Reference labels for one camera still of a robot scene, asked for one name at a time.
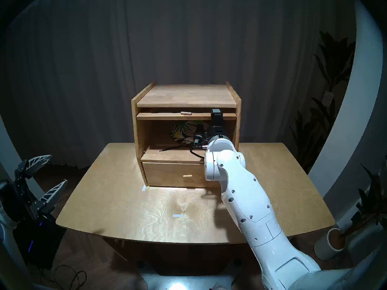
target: cabinet top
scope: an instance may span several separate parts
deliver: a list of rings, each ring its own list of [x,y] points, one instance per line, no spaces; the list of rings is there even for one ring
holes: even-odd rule
[[[226,85],[155,85],[137,107],[236,108]]]

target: white pot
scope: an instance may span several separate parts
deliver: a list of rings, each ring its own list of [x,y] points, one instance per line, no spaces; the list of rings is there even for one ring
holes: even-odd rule
[[[333,248],[329,243],[329,234],[333,230],[340,230],[340,229],[331,228],[328,231],[328,233],[322,236],[319,240],[317,240],[314,245],[315,254],[320,260],[323,260],[323,261],[328,260],[344,249],[344,247],[342,249]]]

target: wooden shelf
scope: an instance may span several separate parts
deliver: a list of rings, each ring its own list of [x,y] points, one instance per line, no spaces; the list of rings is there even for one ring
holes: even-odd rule
[[[137,114],[138,120],[211,120],[211,113],[192,113],[182,115],[180,113],[144,113]],[[236,120],[235,113],[223,113],[224,120]]]
[[[159,162],[159,163],[190,163],[190,164],[203,164],[203,159],[191,154],[189,147],[179,147],[177,149],[166,150],[160,152],[161,149],[166,147],[173,147],[174,145],[152,145],[148,147],[141,157],[142,162]],[[204,150],[193,150],[204,157]]]
[[[226,85],[155,85],[137,107],[236,108]]]

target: white wall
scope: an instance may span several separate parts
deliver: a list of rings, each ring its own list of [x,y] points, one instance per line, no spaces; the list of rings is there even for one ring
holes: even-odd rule
[[[366,130],[382,75],[380,29],[359,0],[355,10],[356,50],[350,81],[332,131],[308,175],[322,196],[332,188]]]

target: black cable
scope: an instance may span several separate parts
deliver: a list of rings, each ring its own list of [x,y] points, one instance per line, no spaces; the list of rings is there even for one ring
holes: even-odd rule
[[[167,148],[163,148],[162,150],[159,150],[159,152],[165,152],[167,150],[173,150],[175,148],[179,148],[179,147],[186,147],[187,145],[178,145],[178,146],[175,146],[175,147],[167,147]]]
[[[70,283],[70,287],[68,288],[68,290],[72,290],[72,286],[73,286],[73,284],[74,284],[75,279],[78,279],[78,286],[77,286],[77,288],[75,288],[74,290],[79,290],[79,289],[85,284],[86,280],[88,279],[88,275],[86,274],[85,271],[80,270],[80,271],[76,272],[71,266],[63,264],[63,265],[59,265],[58,267],[55,268],[55,270],[54,270],[54,279],[53,279],[53,280],[45,276],[45,274],[44,274],[44,269],[38,268],[38,270],[40,271],[40,280],[41,280],[42,277],[43,277],[46,281],[52,282],[52,283],[56,284],[61,290],[65,290],[65,289],[58,283],[57,278],[56,278],[57,270],[58,270],[58,268],[60,268],[60,267],[68,267],[68,268],[70,268],[70,269],[75,273],[75,275],[74,275],[74,277],[73,277],[73,279],[72,279],[72,281],[71,281],[71,283]],[[79,281],[79,276],[78,276],[78,275],[79,275],[80,273],[84,273],[84,274],[85,274],[85,280],[84,280],[82,283]]]
[[[195,155],[196,157],[199,157],[199,158],[201,158],[201,159],[204,159],[203,156],[200,156],[200,155],[198,155],[197,153],[194,153],[194,152],[192,151],[194,148],[202,148],[202,146],[200,145],[200,146],[197,146],[197,147],[191,147],[190,152],[191,152],[191,154]]]

